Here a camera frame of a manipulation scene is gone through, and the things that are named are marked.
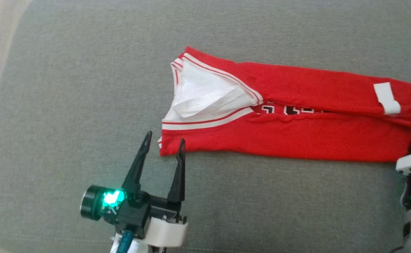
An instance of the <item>white inner fabric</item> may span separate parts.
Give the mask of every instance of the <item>white inner fabric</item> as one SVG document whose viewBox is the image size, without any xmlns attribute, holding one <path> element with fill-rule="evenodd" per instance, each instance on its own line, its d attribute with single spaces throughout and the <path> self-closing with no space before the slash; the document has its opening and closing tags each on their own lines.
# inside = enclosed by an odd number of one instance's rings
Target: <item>white inner fabric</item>
<svg viewBox="0 0 411 253">
<path fill-rule="evenodd" d="M 391 85 L 389 82 L 376 83 L 374 91 L 377 95 L 377 100 L 382 104 L 385 114 L 397 114 L 401 112 L 401 105 L 395 101 Z"/>
<path fill-rule="evenodd" d="M 178 85 L 165 120 L 196 122 L 224 117 L 238 109 L 257 105 L 239 83 L 183 61 Z"/>
</svg>

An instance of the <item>white tag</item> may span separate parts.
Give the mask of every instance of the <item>white tag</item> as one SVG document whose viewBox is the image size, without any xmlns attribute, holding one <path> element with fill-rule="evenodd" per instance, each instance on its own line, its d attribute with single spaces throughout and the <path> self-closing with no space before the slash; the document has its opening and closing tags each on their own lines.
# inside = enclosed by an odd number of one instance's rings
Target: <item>white tag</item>
<svg viewBox="0 0 411 253">
<path fill-rule="evenodd" d="M 374 91 L 377 95 L 377 100 L 382 104 L 385 114 L 397 114 L 401 112 L 401 105 L 395 101 L 391 85 L 389 82 L 376 83 Z"/>
</svg>

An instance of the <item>basketball jersey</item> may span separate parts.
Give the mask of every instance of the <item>basketball jersey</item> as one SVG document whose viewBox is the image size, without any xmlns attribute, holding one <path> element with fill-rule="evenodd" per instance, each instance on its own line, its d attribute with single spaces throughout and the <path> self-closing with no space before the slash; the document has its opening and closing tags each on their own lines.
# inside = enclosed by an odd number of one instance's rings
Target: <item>basketball jersey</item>
<svg viewBox="0 0 411 253">
<path fill-rule="evenodd" d="M 304 67 L 235 63 L 187 47 L 160 155 L 232 151 L 393 162 L 411 142 L 411 83 Z"/>
</svg>

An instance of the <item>white stripe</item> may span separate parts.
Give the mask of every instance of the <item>white stripe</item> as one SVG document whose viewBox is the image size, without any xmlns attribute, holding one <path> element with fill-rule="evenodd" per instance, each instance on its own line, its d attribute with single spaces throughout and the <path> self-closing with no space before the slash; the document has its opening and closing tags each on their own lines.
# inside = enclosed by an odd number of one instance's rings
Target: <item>white stripe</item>
<svg viewBox="0 0 411 253">
<path fill-rule="evenodd" d="M 206 67 L 206 68 L 208 68 L 208 69 L 211 69 L 211 70 L 213 70 L 213 71 L 216 71 L 216 72 L 224 75 L 224 77 L 226 77 L 226 78 L 228 78 L 226 75 L 234 78 L 237 82 L 239 82 L 242 86 L 244 86 L 244 88 L 245 88 L 246 90 L 251 91 L 251 92 L 250 92 L 250 95 L 251 95 L 251 96 L 253 96 L 254 94 L 255 94 L 255 96 L 257 96 L 258 101 L 259 101 L 258 104 L 263 104 L 263 97 L 262 97 L 262 95 L 260 95 L 260 93 L 258 93 L 257 91 L 255 91 L 255 90 L 252 89 L 251 87 L 249 87 L 247 84 L 245 84 L 242 80 L 240 80 L 240 79 L 237 78 L 236 76 L 230 74 L 229 72 L 225 72 L 225 71 L 223 71 L 223 70 L 221 70 L 221 69 L 217 69 L 217 68 L 215 68 L 215 67 L 212 67 L 212 66 L 210 66 L 210 65 L 207 65 L 207 64 L 199 61 L 198 59 L 196 59 L 195 57 L 193 57 L 193 56 L 192 56 L 191 54 L 189 54 L 189 53 L 184 53 L 184 56 L 187 56 L 187 57 L 188 57 L 188 58 L 185 58 L 184 60 L 190 59 L 192 62 L 198 64 L 199 66 L 201 66 L 201 67 Z"/>
<path fill-rule="evenodd" d="M 374 91 L 377 95 L 377 100 L 382 104 L 385 114 L 397 114 L 401 112 L 401 105 L 395 101 L 393 91 L 389 82 L 376 83 Z"/>
<path fill-rule="evenodd" d="M 223 114 L 223 115 L 220 115 L 220 116 L 218 116 L 218 117 L 209 117 L 209 118 L 202 118 L 202 119 L 182 119 L 181 121 L 179 121 L 179 120 L 168 120 L 168 119 L 163 119 L 162 120 L 162 123 L 179 123 L 179 122 L 181 122 L 181 123 L 196 123 L 196 122 L 201 122 L 201 121 L 209 121 L 209 120 L 215 120 L 215 119 L 219 119 L 219 118 L 222 118 L 222 117 L 227 117 L 228 115 L 230 115 L 230 114 L 232 114 L 232 112 L 228 112 L 228 113 L 226 113 L 226 114 Z"/>
<path fill-rule="evenodd" d="M 178 124 L 162 124 L 162 129 L 165 130 L 188 130 L 188 129 L 200 129 L 200 128 L 213 128 L 218 125 L 224 125 L 226 123 L 229 123 L 233 120 L 236 120 L 240 117 L 243 117 L 246 114 L 249 114 L 253 112 L 250 107 L 247 107 L 239 112 L 236 112 L 232 115 L 230 115 L 227 118 L 224 118 L 222 120 L 217 120 L 217 121 L 212 121 L 212 122 L 207 122 L 207 123 L 197 123 L 197 124 L 183 124 L 183 125 L 178 125 Z"/>
</svg>

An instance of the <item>printed number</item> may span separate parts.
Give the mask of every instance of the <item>printed number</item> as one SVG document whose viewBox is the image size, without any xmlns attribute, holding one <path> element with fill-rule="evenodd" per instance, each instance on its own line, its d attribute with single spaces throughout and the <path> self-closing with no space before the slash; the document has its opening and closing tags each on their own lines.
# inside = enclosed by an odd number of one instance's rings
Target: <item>printed number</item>
<svg viewBox="0 0 411 253">
<path fill-rule="evenodd" d="M 272 105 L 264 105 L 262 106 L 262 110 L 266 113 L 274 113 L 274 106 Z"/>
<path fill-rule="evenodd" d="M 301 111 L 296 109 L 296 107 L 293 107 L 293 106 L 285 106 L 284 113 L 285 115 L 296 115 L 296 114 L 300 114 Z"/>
<path fill-rule="evenodd" d="M 300 108 L 300 109 L 297 109 L 296 107 L 293 107 L 293 106 L 285 106 L 285 107 L 284 107 L 284 113 L 285 113 L 285 115 L 296 115 L 296 114 L 300 114 L 300 113 L 302 113 L 302 112 L 305 112 L 305 113 L 315 113 L 315 109 L 311 109 L 311 108 Z"/>
</svg>

